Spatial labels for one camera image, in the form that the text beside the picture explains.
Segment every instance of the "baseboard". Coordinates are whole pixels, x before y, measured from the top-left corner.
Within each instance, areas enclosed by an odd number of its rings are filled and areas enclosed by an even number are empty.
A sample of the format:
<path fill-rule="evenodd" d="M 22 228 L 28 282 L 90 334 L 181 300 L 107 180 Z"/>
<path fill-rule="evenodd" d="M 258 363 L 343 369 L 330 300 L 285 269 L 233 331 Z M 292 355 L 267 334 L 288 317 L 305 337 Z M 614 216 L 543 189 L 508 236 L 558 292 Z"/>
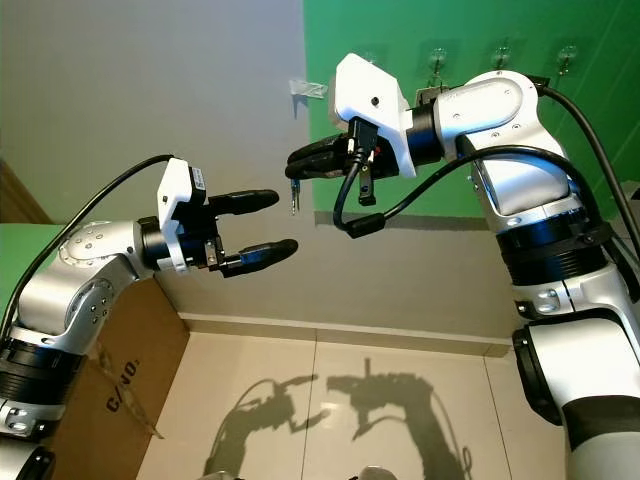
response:
<path fill-rule="evenodd" d="M 410 350 L 430 350 L 502 357 L 511 347 L 507 338 L 455 335 L 418 330 L 383 327 L 362 327 L 331 323 L 311 323 L 270 318 L 202 315 L 178 312 L 189 330 L 201 333 L 248 335 L 297 340 L 317 340 L 330 343 L 370 345 Z"/>

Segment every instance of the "robotic arm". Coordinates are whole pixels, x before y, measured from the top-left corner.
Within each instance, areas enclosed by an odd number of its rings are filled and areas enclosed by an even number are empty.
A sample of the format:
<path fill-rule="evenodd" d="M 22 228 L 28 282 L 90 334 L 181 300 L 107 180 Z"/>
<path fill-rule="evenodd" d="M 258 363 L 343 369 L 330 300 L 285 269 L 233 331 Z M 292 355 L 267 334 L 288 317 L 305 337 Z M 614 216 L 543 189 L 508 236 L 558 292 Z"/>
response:
<path fill-rule="evenodd" d="M 334 92 L 335 120 L 347 133 L 294 152 L 286 175 L 345 175 L 334 223 L 357 238 L 471 163 L 523 321 L 513 343 L 529 404 L 564 426 L 569 478 L 637 478 L 640 331 L 632 307 L 640 287 L 582 175 L 540 124 L 538 95 L 551 90 L 535 80 L 489 72 L 449 91 L 431 89 L 409 109 L 395 78 L 349 54 Z M 449 163 L 392 209 L 343 221 L 356 176 L 360 203 L 372 205 L 375 179 L 413 177 L 416 166 L 441 157 Z M 632 218 L 627 227 L 635 238 Z"/>
<path fill-rule="evenodd" d="M 278 201 L 272 190 L 209 197 L 199 169 L 167 158 L 158 188 L 158 217 L 93 222 L 59 246 L 51 264 L 19 297 L 0 350 L 0 479 L 49 478 L 54 456 L 39 446 L 65 410 L 65 399 L 120 293 L 160 270 L 189 267 L 231 277 L 292 255 L 294 240 L 226 255 L 218 216 L 241 215 Z"/>

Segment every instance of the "green wall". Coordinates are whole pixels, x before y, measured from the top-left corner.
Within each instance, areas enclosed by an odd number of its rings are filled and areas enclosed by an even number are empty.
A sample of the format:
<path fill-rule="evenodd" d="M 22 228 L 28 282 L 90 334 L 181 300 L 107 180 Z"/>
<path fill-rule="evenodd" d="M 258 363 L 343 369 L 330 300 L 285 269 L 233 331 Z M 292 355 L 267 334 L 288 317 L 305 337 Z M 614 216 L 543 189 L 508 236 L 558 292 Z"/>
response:
<path fill-rule="evenodd" d="M 600 134 L 618 175 L 640 180 L 640 2 L 586 1 L 383 1 L 305 0 L 307 78 L 328 84 L 337 63 L 358 53 L 399 80 L 413 105 L 415 91 L 432 75 L 431 53 L 447 52 L 441 70 L 448 85 L 459 85 L 494 69 L 492 57 L 507 44 L 506 68 L 552 78 L 552 86 L 572 98 Z M 566 76 L 559 76 L 558 53 L 577 48 Z M 310 100 L 312 140 L 335 133 L 326 100 Z M 605 213 L 613 204 L 595 158 L 573 120 L 550 100 L 541 101 L 540 118 L 582 170 Z M 423 167 L 418 179 L 395 178 L 376 183 L 378 205 L 387 208 L 402 198 L 437 166 Z M 460 171 L 418 199 L 413 215 L 479 216 L 481 210 Z M 340 180 L 315 180 L 314 206 L 328 211 Z M 346 209 L 364 209 L 352 195 Z"/>

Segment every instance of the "gray wall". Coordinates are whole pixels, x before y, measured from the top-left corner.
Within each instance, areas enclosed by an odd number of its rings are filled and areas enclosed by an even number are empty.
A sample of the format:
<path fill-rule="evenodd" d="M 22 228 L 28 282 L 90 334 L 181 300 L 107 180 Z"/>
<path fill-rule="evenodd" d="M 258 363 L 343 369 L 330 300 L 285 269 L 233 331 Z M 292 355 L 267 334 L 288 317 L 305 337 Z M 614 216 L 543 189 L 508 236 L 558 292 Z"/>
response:
<path fill-rule="evenodd" d="M 314 226 L 310 185 L 290 216 L 283 166 L 309 141 L 287 85 L 305 72 L 300 0 L 7 0 L 1 30 L 3 153 L 57 221 L 162 152 L 201 167 L 210 194 L 279 191 L 269 211 L 222 220 L 225 246 L 293 237 L 300 251 L 226 281 L 163 275 L 178 310 L 511 334 L 509 282 L 488 232 L 391 229 L 351 241 Z M 154 214 L 160 176 L 133 179 L 94 218 Z"/>

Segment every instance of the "tiled floor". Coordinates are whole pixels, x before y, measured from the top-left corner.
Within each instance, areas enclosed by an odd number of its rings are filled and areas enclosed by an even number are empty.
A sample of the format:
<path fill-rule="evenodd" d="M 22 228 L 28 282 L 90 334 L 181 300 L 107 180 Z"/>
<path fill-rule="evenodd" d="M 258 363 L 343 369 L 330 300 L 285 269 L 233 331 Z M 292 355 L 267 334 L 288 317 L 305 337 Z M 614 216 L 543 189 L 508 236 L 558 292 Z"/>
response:
<path fill-rule="evenodd" d="M 158 429 L 139 480 L 564 478 L 562 431 L 529 410 L 512 354 L 194 333 Z"/>

